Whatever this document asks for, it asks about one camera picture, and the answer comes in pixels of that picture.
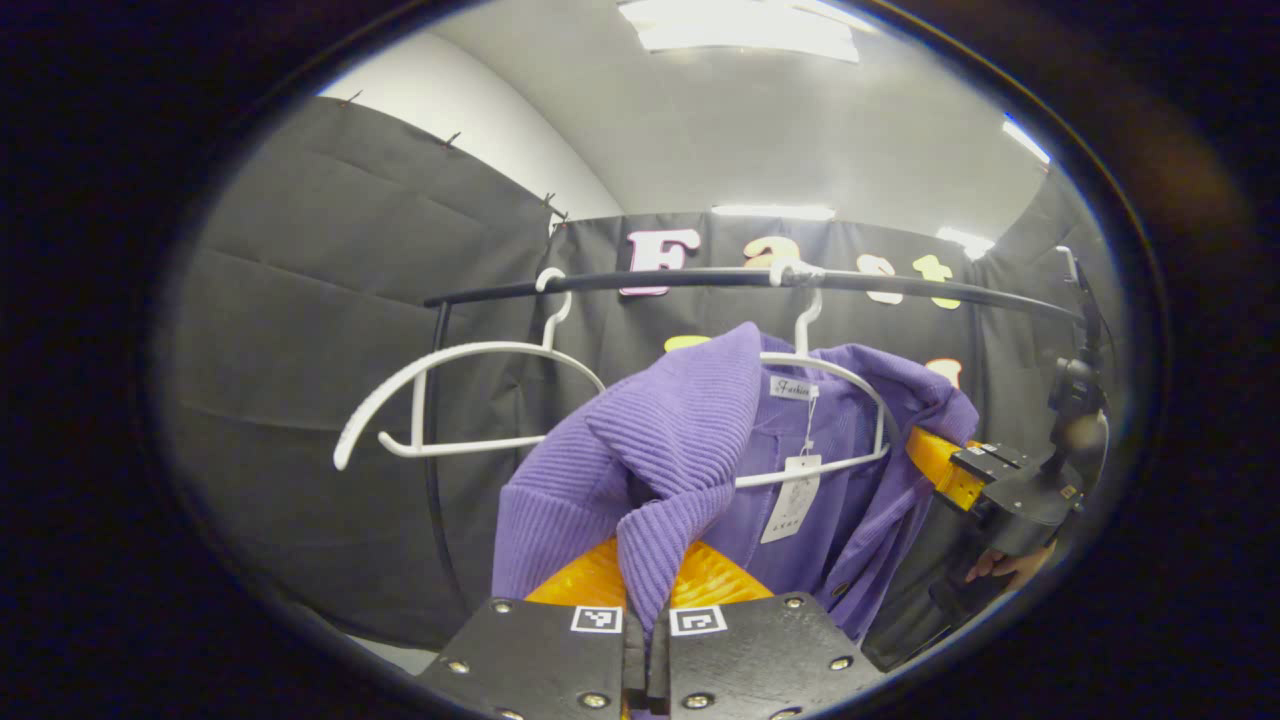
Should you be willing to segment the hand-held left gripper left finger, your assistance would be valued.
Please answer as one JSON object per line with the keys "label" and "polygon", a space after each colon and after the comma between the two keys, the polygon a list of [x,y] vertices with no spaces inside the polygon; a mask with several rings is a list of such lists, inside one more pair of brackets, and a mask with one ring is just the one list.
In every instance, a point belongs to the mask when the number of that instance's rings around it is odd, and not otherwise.
{"label": "hand-held left gripper left finger", "polygon": [[416,679],[480,719],[628,719],[631,619],[609,538],[524,598],[484,601]]}

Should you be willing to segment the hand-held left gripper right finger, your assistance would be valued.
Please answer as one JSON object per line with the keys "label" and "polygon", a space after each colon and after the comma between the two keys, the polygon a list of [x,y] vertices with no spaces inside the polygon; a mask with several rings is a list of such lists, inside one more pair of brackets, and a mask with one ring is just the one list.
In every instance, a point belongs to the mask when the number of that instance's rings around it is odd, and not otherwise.
{"label": "hand-held left gripper right finger", "polygon": [[654,719],[812,719],[879,673],[814,596],[777,594],[709,544],[686,553],[648,653]]}

